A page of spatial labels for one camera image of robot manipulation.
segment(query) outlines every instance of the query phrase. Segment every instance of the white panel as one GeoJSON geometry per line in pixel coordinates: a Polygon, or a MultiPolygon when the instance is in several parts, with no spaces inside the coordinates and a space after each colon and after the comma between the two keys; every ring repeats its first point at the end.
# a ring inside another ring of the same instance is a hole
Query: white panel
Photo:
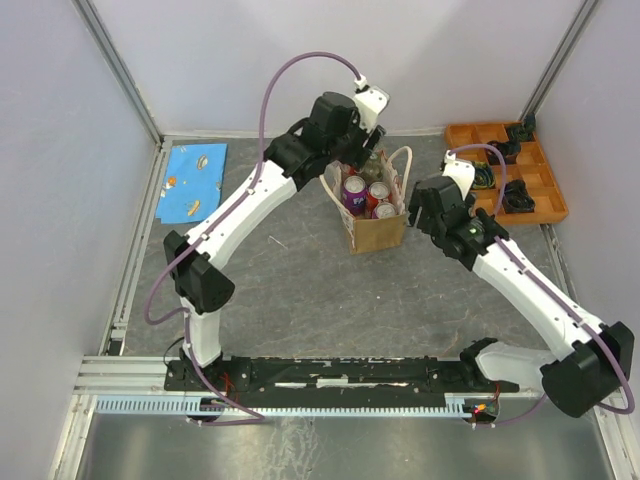
{"type": "MultiPolygon", "coordinates": [[[[382,124],[408,130],[515,119],[580,0],[94,0],[164,132],[255,132],[289,58],[341,54],[391,95],[382,124]]],[[[283,77],[267,130],[308,115],[351,74],[307,60],[283,77]]]]}
{"type": "Polygon", "coordinates": [[[46,478],[153,145],[68,1],[0,2],[0,478],[46,478]]]}
{"type": "MultiPolygon", "coordinates": [[[[569,206],[557,227],[584,307],[640,333],[638,119],[640,3],[602,2],[539,114],[542,145],[569,206]]],[[[640,398],[636,345],[632,387],[640,398]]],[[[634,416],[636,430],[640,414],[634,416]]]]}

